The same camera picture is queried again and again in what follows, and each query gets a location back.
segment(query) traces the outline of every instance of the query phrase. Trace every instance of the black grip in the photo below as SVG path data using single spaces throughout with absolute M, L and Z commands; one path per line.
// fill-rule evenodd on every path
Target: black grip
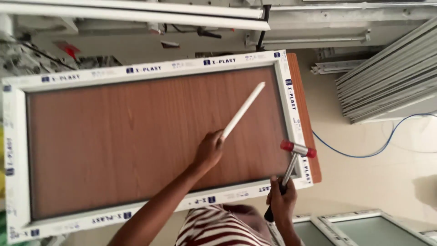
M 282 184 L 279 184 L 279 190 L 281 192 L 281 195 L 284 195 L 287 192 L 287 187 L 286 186 L 282 186 Z M 264 219 L 266 221 L 268 221 L 268 222 L 273 222 L 274 221 L 273 212 L 272 212 L 272 206 L 271 205 L 269 206 L 269 208 L 267 209 L 266 213 L 264 214 Z

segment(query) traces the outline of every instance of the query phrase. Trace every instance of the striped shirt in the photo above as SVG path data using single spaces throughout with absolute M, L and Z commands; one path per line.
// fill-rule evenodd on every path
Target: striped shirt
M 191 209 L 175 246 L 271 246 L 271 243 L 222 205 Z

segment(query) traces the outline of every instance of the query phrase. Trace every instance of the glass pane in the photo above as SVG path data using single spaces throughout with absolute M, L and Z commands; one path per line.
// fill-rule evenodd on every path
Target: glass pane
M 383 217 L 334 223 L 359 246 L 427 246 Z
M 295 223 L 295 231 L 305 246 L 334 246 L 310 221 Z

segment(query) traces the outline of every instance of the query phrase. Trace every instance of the brown wooden panel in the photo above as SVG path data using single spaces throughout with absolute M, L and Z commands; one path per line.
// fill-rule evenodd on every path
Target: brown wooden panel
M 28 94 L 34 220 L 145 200 L 266 87 L 193 188 L 283 174 L 290 154 L 272 67 Z
M 302 124 L 303 138 L 307 147 L 316 148 L 314 137 L 312 136 L 311 123 L 309 121 L 308 109 L 306 107 L 305 93 L 303 91 L 302 79 L 299 71 L 299 64 L 296 54 L 287 54 L 288 67 L 290 68 L 291 80 L 293 81 L 293 90 L 295 91 L 296 104 L 299 110 L 299 118 Z M 322 181 L 322 172 L 320 171 L 319 158 L 316 156 L 309 159 L 309 168 L 311 169 L 313 183 Z

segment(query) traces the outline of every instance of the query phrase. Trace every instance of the floor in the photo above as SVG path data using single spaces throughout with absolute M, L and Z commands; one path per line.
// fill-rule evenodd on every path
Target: floor
M 341 115 L 336 97 L 337 75 L 313 75 L 311 49 L 293 50 L 299 60 L 313 130 L 327 143 L 350 155 L 378 150 L 393 128 L 392 122 L 350 125 Z M 298 191 L 295 214 L 326 215 L 380 208 L 407 226 L 437 229 L 437 118 L 411 119 L 398 127 L 390 145 L 378 156 L 349 158 L 316 140 L 323 180 Z M 265 197 L 247 199 L 261 212 Z M 186 212 L 174 213 L 152 245 L 173 245 Z M 77 232 L 68 246 L 104 246 L 121 224 Z

